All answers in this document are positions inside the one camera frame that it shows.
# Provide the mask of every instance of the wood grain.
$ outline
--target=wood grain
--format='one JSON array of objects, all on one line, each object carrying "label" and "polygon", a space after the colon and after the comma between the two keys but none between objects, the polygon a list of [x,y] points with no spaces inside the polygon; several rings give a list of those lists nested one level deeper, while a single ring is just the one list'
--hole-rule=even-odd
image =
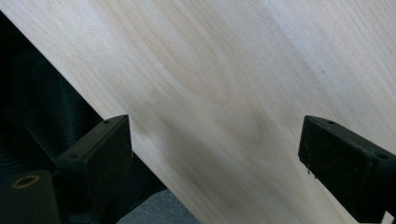
[{"label": "wood grain", "polygon": [[11,1],[1,10],[204,223],[355,223],[304,115],[396,153],[396,1]]}]

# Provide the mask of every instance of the floor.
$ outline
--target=floor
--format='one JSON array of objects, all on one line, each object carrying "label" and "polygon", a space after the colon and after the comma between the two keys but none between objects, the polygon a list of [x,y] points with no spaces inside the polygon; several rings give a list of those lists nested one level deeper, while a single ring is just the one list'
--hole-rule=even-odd
[{"label": "floor", "polygon": [[118,224],[199,224],[200,222],[169,190],[152,195]]}]

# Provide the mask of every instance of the black fabric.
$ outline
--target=black fabric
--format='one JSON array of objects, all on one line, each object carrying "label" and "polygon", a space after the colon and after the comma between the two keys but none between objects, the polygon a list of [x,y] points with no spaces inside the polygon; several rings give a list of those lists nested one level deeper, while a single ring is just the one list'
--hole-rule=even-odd
[{"label": "black fabric", "polygon": [[[56,69],[0,15],[0,185],[54,159],[102,119]],[[163,183],[138,157],[106,211],[110,222],[138,206]]]}]

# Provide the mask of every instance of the gray carpet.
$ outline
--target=gray carpet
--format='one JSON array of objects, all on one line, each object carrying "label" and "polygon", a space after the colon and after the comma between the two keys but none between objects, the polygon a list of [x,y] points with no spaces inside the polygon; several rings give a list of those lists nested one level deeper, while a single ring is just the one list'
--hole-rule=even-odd
[{"label": "gray carpet", "polygon": [[200,222],[169,190],[152,195],[118,224],[199,224]]}]

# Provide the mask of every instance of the light wood surface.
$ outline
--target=light wood surface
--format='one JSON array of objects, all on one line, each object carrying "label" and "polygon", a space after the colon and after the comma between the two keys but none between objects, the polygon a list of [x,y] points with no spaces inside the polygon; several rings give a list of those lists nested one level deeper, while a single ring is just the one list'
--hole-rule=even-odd
[{"label": "light wood surface", "polygon": [[0,8],[204,223],[355,223],[298,160],[306,114],[396,153],[394,0]]}]

